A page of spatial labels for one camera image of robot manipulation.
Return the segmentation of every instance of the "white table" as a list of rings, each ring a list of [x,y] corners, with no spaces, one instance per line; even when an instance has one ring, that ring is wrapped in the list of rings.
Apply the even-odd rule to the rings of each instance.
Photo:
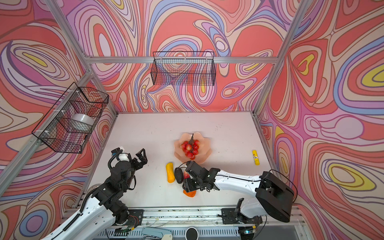
[[[211,139],[213,153],[202,164],[208,170],[215,167],[235,174],[261,175],[271,169],[248,112],[119,114],[89,186],[101,184],[110,176],[107,163],[111,150],[123,146],[134,157],[145,148],[148,164],[136,171],[136,188],[120,198],[128,207],[236,205],[244,194],[197,191],[190,198],[183,193],[181,184],[168,183],[166,164],[173,162],[174,167],[181,164],[174,156],[174,141],[185,132],[200,132]],[[258,166],[253,161],[252,150],[258,153]]]

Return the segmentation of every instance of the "wire basket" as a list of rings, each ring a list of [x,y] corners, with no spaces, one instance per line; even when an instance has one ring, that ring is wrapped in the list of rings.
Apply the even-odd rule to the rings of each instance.
[[[215,85],[212,51],[156,51],[153,58],[153,85]]]
[[[40,135],[34,132],[36,128],[32,134],[55,152],[82,153],[108,101],[106,93],[77,87]]]

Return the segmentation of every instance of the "pink bowl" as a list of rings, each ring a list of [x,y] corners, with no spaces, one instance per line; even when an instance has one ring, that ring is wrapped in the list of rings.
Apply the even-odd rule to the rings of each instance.
[[[179,159],[181,162],[187,162],[191,161],[189,158],[185,156],[185,153],[180,148],[180,145],[184,141],[189,141],[192,137],[192,134],[184,133],[181,135],[181,138],[177,141],[175,141],[175,157]],[[193,161],[197,162],[197,164],[202,164],[206,161],[206,159],[211,155],[212,149],[211,149],[211,140],[209,138],[204,138],[199,132],[195,132],[193,135],[194,140],[200,141],[200,147],[199,147],[199,154],[196,155],[195,159]]]

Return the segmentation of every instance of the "psychedelic wallpaper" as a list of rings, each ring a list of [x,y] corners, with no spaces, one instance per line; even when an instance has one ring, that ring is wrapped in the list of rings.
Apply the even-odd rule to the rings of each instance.
[[[61,9],[90,56],[205,51],[276,56],[296,1],[63,1]],[[153,86],[151,64],[94,64],[116,110],[249,111],[271,64],[216,64],[212,86]]]
[[[258,109],[315,239],[384,239],[384,1],[315,0]]]
[[[0,2],[0,169],[84,69],[42,0]],[[82,154],[42,145],[0,198],[0,239],[40,239],[71,208],[110,128],[103,113]]]

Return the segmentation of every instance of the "label on glue stick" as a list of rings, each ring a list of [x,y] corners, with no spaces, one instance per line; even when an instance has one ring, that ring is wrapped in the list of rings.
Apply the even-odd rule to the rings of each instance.
[[[252,154],[253,154],[253,159],[255,160],[255,164],[256,165],[260,165],[259,158],[257,157],[256,150],[252,150]]]

